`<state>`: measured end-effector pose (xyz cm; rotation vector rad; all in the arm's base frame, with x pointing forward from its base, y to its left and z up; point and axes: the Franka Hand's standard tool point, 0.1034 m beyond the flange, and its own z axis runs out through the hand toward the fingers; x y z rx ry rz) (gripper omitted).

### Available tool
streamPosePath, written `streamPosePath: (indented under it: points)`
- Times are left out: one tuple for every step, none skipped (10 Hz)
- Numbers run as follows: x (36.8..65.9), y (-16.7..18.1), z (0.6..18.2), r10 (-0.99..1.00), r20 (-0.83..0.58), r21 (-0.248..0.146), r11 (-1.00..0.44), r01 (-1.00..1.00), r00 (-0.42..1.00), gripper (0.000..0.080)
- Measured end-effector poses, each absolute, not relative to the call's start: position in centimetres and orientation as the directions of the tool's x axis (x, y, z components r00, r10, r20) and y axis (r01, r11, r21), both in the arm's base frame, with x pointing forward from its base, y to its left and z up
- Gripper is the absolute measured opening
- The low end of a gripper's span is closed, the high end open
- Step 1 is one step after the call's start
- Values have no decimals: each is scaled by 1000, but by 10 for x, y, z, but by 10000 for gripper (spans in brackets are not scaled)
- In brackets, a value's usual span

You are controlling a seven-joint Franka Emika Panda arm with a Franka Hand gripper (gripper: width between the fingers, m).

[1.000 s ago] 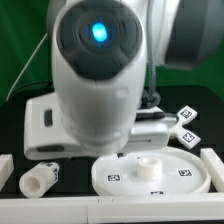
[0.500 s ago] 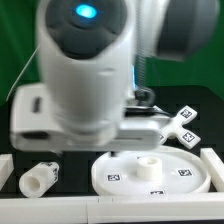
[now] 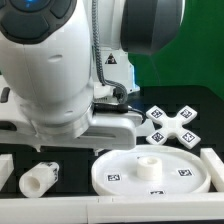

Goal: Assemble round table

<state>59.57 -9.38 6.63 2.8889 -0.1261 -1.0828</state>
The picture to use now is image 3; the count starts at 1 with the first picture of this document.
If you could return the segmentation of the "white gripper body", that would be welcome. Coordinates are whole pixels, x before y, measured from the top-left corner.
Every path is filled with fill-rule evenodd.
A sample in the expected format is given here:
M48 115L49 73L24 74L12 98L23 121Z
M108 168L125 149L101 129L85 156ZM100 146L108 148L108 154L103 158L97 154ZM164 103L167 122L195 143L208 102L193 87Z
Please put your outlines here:
M0 143L41 146L119 149L135 147L141 118L134 112L93 114L65 124L38 125L26 118L17 106L18 97L0 76Z

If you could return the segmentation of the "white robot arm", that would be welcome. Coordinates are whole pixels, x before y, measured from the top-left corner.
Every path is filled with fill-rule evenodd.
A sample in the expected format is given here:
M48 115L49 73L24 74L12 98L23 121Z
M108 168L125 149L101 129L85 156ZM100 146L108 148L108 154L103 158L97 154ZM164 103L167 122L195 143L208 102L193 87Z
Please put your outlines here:
M186 0L0 0L0 144L132 149L122 52L152 55L178 33Z

